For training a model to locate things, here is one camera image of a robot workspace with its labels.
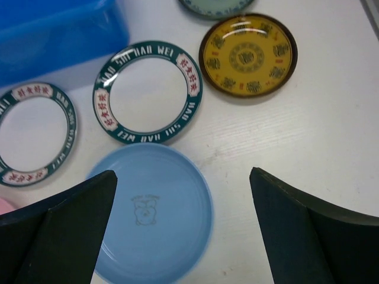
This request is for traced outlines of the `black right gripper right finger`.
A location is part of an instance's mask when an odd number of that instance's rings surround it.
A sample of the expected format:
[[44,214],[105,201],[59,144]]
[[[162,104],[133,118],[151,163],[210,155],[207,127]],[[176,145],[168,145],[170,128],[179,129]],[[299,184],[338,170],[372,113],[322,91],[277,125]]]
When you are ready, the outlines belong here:
[[378,283],[378,217],[326,202],[258,167],[249,181],[275,283]]

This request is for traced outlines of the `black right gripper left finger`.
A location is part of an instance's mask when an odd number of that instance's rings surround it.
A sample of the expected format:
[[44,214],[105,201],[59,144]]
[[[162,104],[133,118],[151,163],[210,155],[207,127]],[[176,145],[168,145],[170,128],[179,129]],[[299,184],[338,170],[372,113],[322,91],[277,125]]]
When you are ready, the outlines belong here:
[[1,215],[1,283],[90,283],[116,187],[106,170]]

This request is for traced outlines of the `pink plastic plate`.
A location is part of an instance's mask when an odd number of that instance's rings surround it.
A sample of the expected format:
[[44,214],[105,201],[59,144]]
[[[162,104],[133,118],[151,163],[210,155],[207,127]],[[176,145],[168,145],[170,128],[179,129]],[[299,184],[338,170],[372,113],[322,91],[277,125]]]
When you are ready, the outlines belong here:
[[14,211],[14,206],[9,203],[6,199],[0,198],[0,215],[7,214]]

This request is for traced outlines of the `light blue plastic plate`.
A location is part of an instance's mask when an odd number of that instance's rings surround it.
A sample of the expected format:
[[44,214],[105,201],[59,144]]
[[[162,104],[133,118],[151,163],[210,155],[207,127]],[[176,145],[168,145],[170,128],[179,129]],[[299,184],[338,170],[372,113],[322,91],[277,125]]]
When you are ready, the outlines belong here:
[[203,175],[182,153],[155,143],[119,148],[89,172],[117,176],[95,273],[108,283],[175,283],[202,258],[213,230]]

